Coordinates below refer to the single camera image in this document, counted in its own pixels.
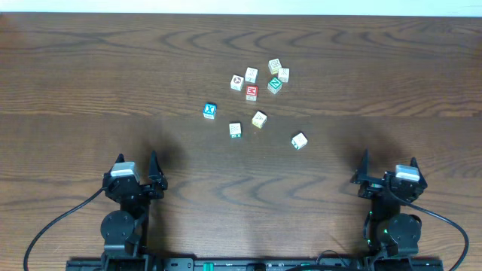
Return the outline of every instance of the wire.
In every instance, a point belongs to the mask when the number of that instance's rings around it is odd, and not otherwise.
[[[338,252],[336,252],[336,251],[334,251],[334,250],[331,250],[331,249],[327,249],[327,250],[323,251],[322,253],[320,253],[320,255],[318,256],[318,258],[316,258],[316,264],[317,264],[317,265],[319,265],[319,261],[322,260],[323,254],[325,254],[326,252],[331,252],[331,253],[336,254],[336,255],[340,258],[340,260],[341,260],[341,262],[343,263],[343,265],[346,266],[346,267],[348,267],[348,264],[346,264],[346,262],[341,258],[341,256],[338,254]]]
[[[408,201],[405,201],[399,197],[397,197],[393,192],[392,192],[392,181],[390,178],[388,178],[388,191],[390,193],[390,196],[393,196],[397,201],[405,204],[406,206],[408,207],[411,207],[413,209],[416,209],[417,211],[420,211],[422,213],[426,213],[427,215],[431,215],[432,217],[434,218],[438,218],[440,220],[442,220],[443,222],[446,222],[448,223],[450,226],[452,227],[455,227],[457,230],[459,230],[459,232],[464,236],[464,250],[462,252],[462,254],[460,255],[459,259],[457,260],[457,262],[455,262],[455,264],[452,266],[452,268],[449,269],[449,271],[454,271],[455,269],[457,269],[459,267],[459,265],[464,261],[465,259],[465,256],[467,255],[467,251],[468,251],[468,246],[469,246],[469,241],[468,241],[468,236],[467,236],[467,233],[464,231],[464,229],[462,229],[461,226],[459,226],[457,223],[451,221],[450,219],[448,218],[445,218],[437,213],[434,213],[432,211],[429,211],[427,209],[424,209],[422,207],[419,207],[419,206],[416,206]]]
[[[60,215],[58,218],[55,218],[54,220],[52,220],[52,222],[50,222],[47,226],[45,226],[38,234],[37,236],[32,240],[32,242],[30,242],[30,245],[29,245],[29,248],[27,248],[27,251],[25,252],[25,256],[23,257],[23,270],[24,271],[29,271],[29,255],[30,255],[30,252],[32,252],[32,249],[33,249],[33,246],[35,245],[35,243],[38,241],[38,239],[42,236],[42,234],[44,234],[48,229],[50,229],[50,227],[52,227],[55,223],[59,222],[60,220],[62,220],[62,218],[66,217],[67,215],[70,215],[71,213],[79,210],[80,208],[84,207],[86,204],[88,204],[89,202],[91,202],[93,199],[95,199],[98,195],[101,194],[101,192],[103,192],[104,189],[101,188],[99,189],[99,191],[97,191],[94,195],[92,195],[90,198],[86,199],[83,203],[75,206],[74,208],[70,209],[69,211],[65,212],[63,215]]]
[[[307,270],[349,270],[349,271],[360,271],[360,269],[353,269],[343,266],[326,266],[326,265],[315,265],[315,266],[296,266],[286,271],[307,271]]]

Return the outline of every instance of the tabletop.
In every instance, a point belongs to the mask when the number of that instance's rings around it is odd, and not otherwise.
[[[0,269],[21,270],[35,234],[102,185],[119,153],[168,178],[148,245],[198,257],[367,251],[370,201],[349,183],[363,150],[381,177],[416,157],[416,201],[459,223],[482,264],[482,20],[169,14],[0,15]],[[268,61],[290,68],[272,94]],[[258,100],[230,89],[258,69]],[[205,103],[217,105],[214,120]],[[251,124],[267,114],[262,129]],[[241,122],[231,139],[228,125]],[[297,151],[291,137],[303,132]],[[103,195],[48,230],[31,270],[103,252]],[[423,220],[419,256],[452,266],[451,226]]]

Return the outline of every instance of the brown wooden surface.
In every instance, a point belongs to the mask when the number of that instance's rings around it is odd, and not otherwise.
[[[118,153],[169,179],[152,205],[149,245],[198,257],[316,256],[366,249],[370,202],[349,183],[364,148],[374,174],[419,160],[416,202],[471,238],[463,270],[482,265],[482,20],[4,14],[0,17],[0,269],[20,270],[49,221],[88,198]],[[267,61],[291,77],[266,89]],[[256,103],[230,90],[259,69]],[[205,102],[218,104],[214,121]],[[263,129],[250,120],[268,114]],[[228,124],[243,123],[230,139]],[[296,151],[290,137],[303,131]],[[41,238],[31,270],[98,257],[103,195]],[[421,215],[421,256],[445,267],[462,251],[452,227]]]

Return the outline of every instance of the black cable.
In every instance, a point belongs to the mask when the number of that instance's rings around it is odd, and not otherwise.
[[[452,227],[455,227],[457,230],[459,230],[459,232],[464,236],[464,250],[462,252],[462,254],[460,255],[459,259],[457,260],[457,262],[455,262],[455,264],[452,266],[452,268],[449,269],[449,271],[454,271],[455,269],[457,269],[459,267],[459,265],[464,261],[465,259],[465,256],[467,255],[467,251],[468,251],[468,245],[469,245],[469,241],[468,241],[468,236],[467,236],[467,233],[464,231],[464,229],[462,229],[461,226],[459,226],[457,223],[451,221],[450,219],[448,218],[445,218],[437,213],[434,213],[432,211],[429,211],[427,209],[424,209],[422,207],[419,207],[419,206],[416,206],[408,201],[405,201],[399,197],[397,197],[393,192],[392,192],[392,182],[390,180],[390,178],[388,178],[388,191],[390,193],[390,196],[393,196],[393,198],[395,198],[397,201],[405,204],[406,206],[408,207],[411,207],[413,209],[416,209],[417,211],[420,211],[422,213],[426,213],[427,215],[431,215],[432,217],[434,218],[438,218],[440,220],[442,220],[443,222],[446,222],[448,223],[450,226]]]
[[[315,266],[296,266],[290,269],[287,269],[286,271],[307,271],[307,270],[320,270],[320,271],[326,271],[326,270],[349,270],[349,271],[360,271],[360,269],[353,269],[353,268],[348,268],[348,267],[343,267],[343,266],[326,266],[326,265],[315,265]]]
[[[65,212],[63,215],[60,215],[58,218],[55,218],[50,222],[47,226],[45,226],[38,234],[37,236],[30,242],[29,248],[27,248],[27,251],[25,252],[25,256],[23,257],[23,270],[24,271],[29,271],[29,255],[30,252],[32,252],[33,246],[35,243],[38,241],[38,239],[44,234],[50,227],[52,227],[55,223],[59,222],[62,220],[62,218],[66,217],[67,215],[70,215],[71,213],[79,210],[80,208],[84,207],[86,204],[91,202],[93,199],[95,199],[98,195],[103,192],[104,189],[101,188],[99,191],[97,191],[94,195],[92,195],[90,198],[86,199],[83,203],[75,206],[74,208],[70,209],[69,211]]]
[[[336,251],[334,251],[334,250],[331,250],[331,249],[327,249],[327,250],[323,251],[322,253],[320,253],[320,255],[318,256],[318,258],[316,258],[316,264],[317,264],[317,265],[319,265],[319,261],[322,260],[323,254],[325,254],[326,252],[331,252],[331,253],[336,254],[336,255],[340,258],[340,260],[341,260],[341,262],[343,263],[343,265],[346,266],[346,267],[348,267],[348,264],[346,264],[346,262],[341,258],[341,256],[338,254],[338,252],[336,252]]]

